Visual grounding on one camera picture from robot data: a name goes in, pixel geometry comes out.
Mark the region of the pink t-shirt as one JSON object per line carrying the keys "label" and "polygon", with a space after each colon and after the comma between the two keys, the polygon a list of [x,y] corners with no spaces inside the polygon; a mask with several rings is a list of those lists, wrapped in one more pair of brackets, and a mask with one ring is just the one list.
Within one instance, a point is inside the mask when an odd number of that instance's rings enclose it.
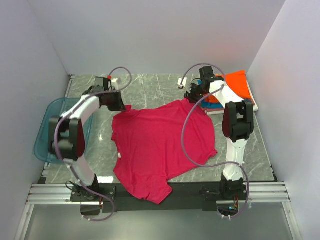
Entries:
{"label": "pink t-shirt", "polygon": [[217,154],[212,119],[188,100],[155,109],[132,109],[113,117],[112,137],[118,151],[114,173],[130,193],[162,187],[204,165]]}

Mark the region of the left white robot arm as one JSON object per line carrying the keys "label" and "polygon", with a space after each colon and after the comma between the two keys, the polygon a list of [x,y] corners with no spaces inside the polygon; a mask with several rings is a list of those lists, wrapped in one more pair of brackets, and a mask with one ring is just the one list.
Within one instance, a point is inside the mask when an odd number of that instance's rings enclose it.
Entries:
{"label": "left white robot arm", "polygon": [[53,116],[48,122],[48,151],[62,161],[75,178],[72,193],[86,201],[102,197],[98,177],[85,158],[84,125],[102,106],[111,112],[124,112],[120,78],[96,77],[95,84],[86,90],[68,111]]}

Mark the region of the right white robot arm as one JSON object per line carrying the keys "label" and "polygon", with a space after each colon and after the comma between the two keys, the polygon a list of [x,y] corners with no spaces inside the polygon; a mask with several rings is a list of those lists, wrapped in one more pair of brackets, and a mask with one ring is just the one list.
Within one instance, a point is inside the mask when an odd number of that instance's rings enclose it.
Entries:
{"label": "right white robot arm", "polygon": [[219,182],[219,190],[213,193],[216,199],[238,200],[248,197],[249,180],[244,170],[245,148],[254,132],[254,106],[249,100],[238,96],[227,84],[227,77],[214,74],[216,66],[199,64],[201,83],[191,83],[184,97],[196,107],[205,99],[214,96],[224,108],[222,132],[226,138],[226,160]]}

